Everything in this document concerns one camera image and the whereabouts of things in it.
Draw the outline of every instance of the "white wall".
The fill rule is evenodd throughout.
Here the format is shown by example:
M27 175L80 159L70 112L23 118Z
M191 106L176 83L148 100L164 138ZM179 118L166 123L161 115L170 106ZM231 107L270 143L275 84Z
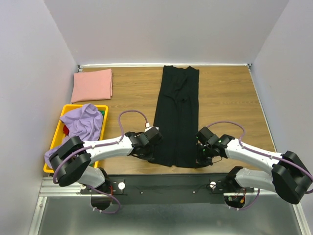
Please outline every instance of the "white wall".
M313 1L290 0L252 65L277 150L313 173ZM313 195L301 201L313 231Z
M28 234L76 63L42 0L0 6L0 234Z
M252 63L288 0L45 0L78 64Z

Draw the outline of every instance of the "folded pink cloth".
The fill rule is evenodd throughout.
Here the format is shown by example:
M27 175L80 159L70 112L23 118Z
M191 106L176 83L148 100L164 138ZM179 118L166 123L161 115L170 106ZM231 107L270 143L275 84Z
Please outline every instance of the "folded pink cloth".
M72 103L88 100L111 99L112 70L78 72L74 74Z

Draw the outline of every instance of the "black garment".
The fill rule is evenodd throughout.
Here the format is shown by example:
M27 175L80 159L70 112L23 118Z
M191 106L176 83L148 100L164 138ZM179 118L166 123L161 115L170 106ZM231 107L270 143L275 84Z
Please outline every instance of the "black garment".
M197 168L199 70L164 66L154 126L163 142L155 146L152 163Z

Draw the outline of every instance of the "wooden table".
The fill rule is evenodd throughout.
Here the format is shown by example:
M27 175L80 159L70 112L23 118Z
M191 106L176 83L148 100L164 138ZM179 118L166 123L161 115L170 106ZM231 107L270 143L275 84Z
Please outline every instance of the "wooden table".
M231 120L244 126L247 131L243 141L274 151L272 140L246 66L195 67L200 70L199 129L219 120ZM108 68L84 68L83 72ZM92 101L109 107L105 139L120 135L118 115L127 109L138 109L153 124L157 97L162 80L163 67L112 68L113 97L111 100ZM128 113L122 118L125 131L139 132L144 129L144 119L139 114ZM239 137L241 129L231 124L218 124L210 128L215 134ZM165 174L229 172L241 165L255 169L243 162L223 159L213 166L200 169L167 167L151 164L135 157L114 157L100 164L108 174Z

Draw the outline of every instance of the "yellow plastic bin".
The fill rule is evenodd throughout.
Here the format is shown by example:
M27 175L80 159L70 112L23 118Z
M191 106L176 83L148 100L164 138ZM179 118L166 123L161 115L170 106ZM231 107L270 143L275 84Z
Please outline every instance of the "yellow plastic bin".
M68 111L71 111L71 110L77 109L77 108L81 108L82 106L83 106L83 104L66 104L63 107L63 110L61 112L61 116L63 116ZM106 127L109 108L107 107L107 105L95 105L95 106L98 108L99 111L104 111L103 123L102 123L102 127L101 127L100 138L99 138L99 140L103 140L104 130ZM52 148L54 148L54 147L56 147L62 143L62 140L65 137L65 134L63 133L63 127L64 127L64 124L59 120L58 125L57 125L57 129L55 130L55 133L53 136L53 140L52 140L50 149L52 149ZM93 164L93 167L98 168L98 165L99 165L99 162L97 161ZM48 167L47 163L45 163L45 165L44 165L44 172L45 173L54 173L53 169Z

